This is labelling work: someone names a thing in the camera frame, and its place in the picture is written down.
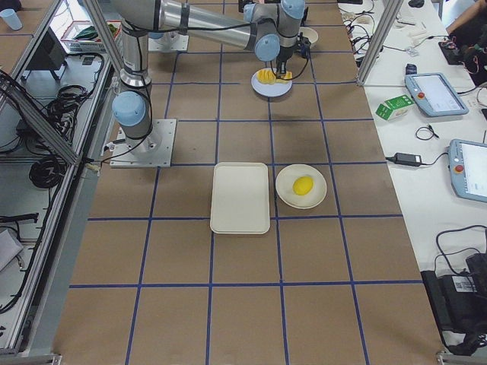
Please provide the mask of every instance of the screen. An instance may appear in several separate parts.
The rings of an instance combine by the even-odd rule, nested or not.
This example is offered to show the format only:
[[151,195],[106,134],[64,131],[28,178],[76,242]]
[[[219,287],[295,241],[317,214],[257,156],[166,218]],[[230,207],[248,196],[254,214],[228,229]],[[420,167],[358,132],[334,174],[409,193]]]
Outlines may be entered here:
[[462,110],[462,106],[439,75],[417,76],[414,80],[435,112]]
[[466,192],[487,197],[487,148],[461,144],[465,167]]

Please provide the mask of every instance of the yellow fruit piece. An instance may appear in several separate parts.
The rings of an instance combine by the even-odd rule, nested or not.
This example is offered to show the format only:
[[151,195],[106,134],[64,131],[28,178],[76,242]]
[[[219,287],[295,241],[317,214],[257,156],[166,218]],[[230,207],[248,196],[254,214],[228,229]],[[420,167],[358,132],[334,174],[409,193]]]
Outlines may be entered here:
[[298,195],[306,195],[313,188],[313,179],[310,176],[302,176],[294,181],[292,191]]
[[292,72],[290,71],[287,71],[286,75],[281,76],[281,78],[275,78],[274,72],[269,68],[262,68],[257,72],[257,80],[261,84],[273,85],[276,82],[287,84],[290,79],[292,79]]

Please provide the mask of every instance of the green carton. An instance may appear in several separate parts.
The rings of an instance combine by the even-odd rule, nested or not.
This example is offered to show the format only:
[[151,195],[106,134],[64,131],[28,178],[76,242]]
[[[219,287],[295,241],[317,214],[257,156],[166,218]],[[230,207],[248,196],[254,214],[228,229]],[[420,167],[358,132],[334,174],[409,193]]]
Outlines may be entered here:
[[400,97],[384,101],[379,105],[375,113],[382,119],[391,120],[406,114],[413,104],[414,102],[410,97],[401,95]]

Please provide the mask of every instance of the white table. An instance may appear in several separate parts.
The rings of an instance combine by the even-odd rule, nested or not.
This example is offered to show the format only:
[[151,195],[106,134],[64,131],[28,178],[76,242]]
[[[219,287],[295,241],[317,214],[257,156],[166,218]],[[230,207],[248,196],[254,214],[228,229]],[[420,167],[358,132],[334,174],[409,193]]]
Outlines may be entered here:
[[[369,10],[371,1],[364,0],[363,5],[340,4],[340,8],[359,13]],[[386,46],[400,49],[412,46],[409,32],[418,27],[424,27],[428,35],[447,34],[431,0],[426,0],[422,8],[409,10],[417,25],[394,27],[384,43]],[[383,11],[383,0],[374,0],[373,17],[376,24]],[[372,24],[361,25],[372,30]],[[385,156],[393,156],[396,152],[419,154],[423,162],[432,163],[447,150],[454,138],[477,142],[483,139],[487,121],[480,112],[482,106],[476,101],[476,91],[462,97],[470,109],[465,116],[428,118],[417,106],[406,115],[390,121],[375,115],[377,106],[384,100],[409,94],[404,87],[404,70],[407,63],[415,64],[418,73],[443,73],[457,91],[469,90],[474,86],[463,66],[447,64],[438,47],[439,40],[426,40],[418,46],[420,55],[417,57],[393,49],[384,49],[365,81],[365,93]],[[487,103],[487,91],[480,94],[480,99]],[[421,141],[415,137],[415,131],[427,124],[433,126],[440,136],[439,139]],[[458,198],[455,195],[450,184],[447,156],[441,157],[431,167],[405,167],[392,163],[389,163],[388,167],[420,270],[432,270],[434,267],[434,259],[438,255],[435,243],[438,233],[473,224],[487,225],[486,203]],[[485,237],[482,230],[443,235],[440,240],[445,252],[454,252],[466,247],[476,247],[485,252]],[[467,251],[452,255],[449,259],[455,267],[464,268],[465,258],[473,253],[474,251]],[[444,260],[439,258],[437,273],[441,274],[443,270],[446,273],[446,269]]]
[[[405,49],[406,47],[414,46],[413,38],[409,35],[417,30],[425,29],[425,36],[443,36],[447,35],[441,19],[438,17],[437,11],[434,9],[431,0],[426,0],[425,5],[421,8],[410,8],[407,5],[407,0],[404,0],[402,8],[408,8],[415,19],[416,25],[405,25],[395,22],[393,28],[390,30],[385,46],[391,46],[398,49]],[[363,10],[371,8],[371,0],[364,0],[363,5],[345,5],[340,4],[340,8],[345,11],[352,11],[359,13]],[[380,20],[380,15],[384,12],[383,0],[374,0],[373,18],[376,26]],[[372,34],[372,24],[360,24],[357,21],[354,24],[363,26],[369,34]],[[363,35],[364,31],[358,27],[354,31],[354,36]],[[446,59],[441,52],[438,42],[441,38],[434,38],[426,40],[423,44],[417,46],[415,49],[419,51],[419,56],[411,57],[406,52],[400,52],[395,49],[384,48],[380,53],[375,66],[372,68],[365,85],[367,86],[403,86],[404,85],[404,71],[406,64],[415,64],[418,68],[418,73],[424,74],[429,72],[441,72],[451,83],[453,87],[473,87],[468,74],[462,65],[448,65]]]
[[[393,95],[407,94],[404,87],[365,87],[371,112]],[[481,94],[487,101],[487,94]],[[424,163],[432,163],[446,151],[454,138],[482,142],[487,121],[475,106],[476,93],[463,97],[470,112],[465,116],[428,118],[414,106],[406,115],[390,121],[374,114],[374,121],[385,156],[396,152],[419,154]],[[415,131],[431,124],[440,138],[421,141]],[[447,156],[431,167],[406,167],[388,164],[396,189],[397,198],[420,270],[432,270],[438,254],[436,235],[443,230],[457,229],[472,224],[487,225],[487,204],[458,198],[450,184]],[[472,230],[442,236],[445,252],[466,247],[476,247],[485,252],[483,231]],[[464,268],[464,259],[474,251],[450,256],[452,263]],[[438,260],[439,268],[446,268],[444,260]]]

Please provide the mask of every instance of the basket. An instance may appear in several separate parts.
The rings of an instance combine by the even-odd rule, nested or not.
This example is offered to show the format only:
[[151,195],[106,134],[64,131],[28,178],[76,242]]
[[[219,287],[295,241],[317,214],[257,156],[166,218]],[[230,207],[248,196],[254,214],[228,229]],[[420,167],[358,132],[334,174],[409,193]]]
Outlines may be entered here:
[[[122,23],[120,21],[107,21],[107,23],[116,27],[117,31],[113,35],[113,38],[115,39],[117,48],[121,49],[122,37],[120,33]],[[91,25],[93,23],[90,21],[73,21],[62,35],[61,42],[70,52],[106,52],[105,45],[101,42],[100,38],[95,40],[75,40],[76,35]]]

